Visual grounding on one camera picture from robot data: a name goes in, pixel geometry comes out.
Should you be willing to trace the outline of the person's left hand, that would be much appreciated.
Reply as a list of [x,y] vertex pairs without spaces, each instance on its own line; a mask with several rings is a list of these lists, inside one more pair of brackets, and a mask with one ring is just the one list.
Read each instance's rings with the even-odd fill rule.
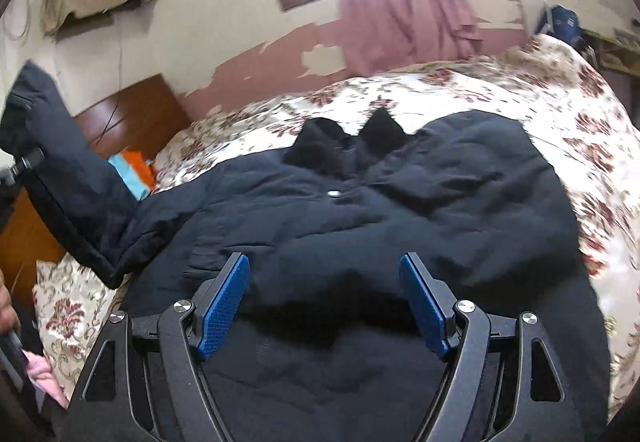
[[0,334],[9,334],[21,327],[20,319],[12,306],[12,298],[0,272]]

